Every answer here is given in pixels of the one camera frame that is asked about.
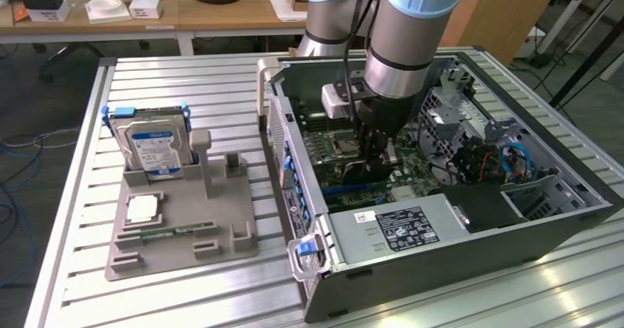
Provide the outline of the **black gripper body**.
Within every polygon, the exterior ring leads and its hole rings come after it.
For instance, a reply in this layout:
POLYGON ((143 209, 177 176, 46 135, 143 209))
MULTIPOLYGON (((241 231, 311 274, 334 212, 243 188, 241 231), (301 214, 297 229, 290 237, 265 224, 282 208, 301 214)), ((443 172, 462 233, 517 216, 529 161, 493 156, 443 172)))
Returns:
POLYGON ((367 128, 394 138, 407 122, 413 105, 414 96, 401 99, 373 96, 361 100, 357 117, 367 128))

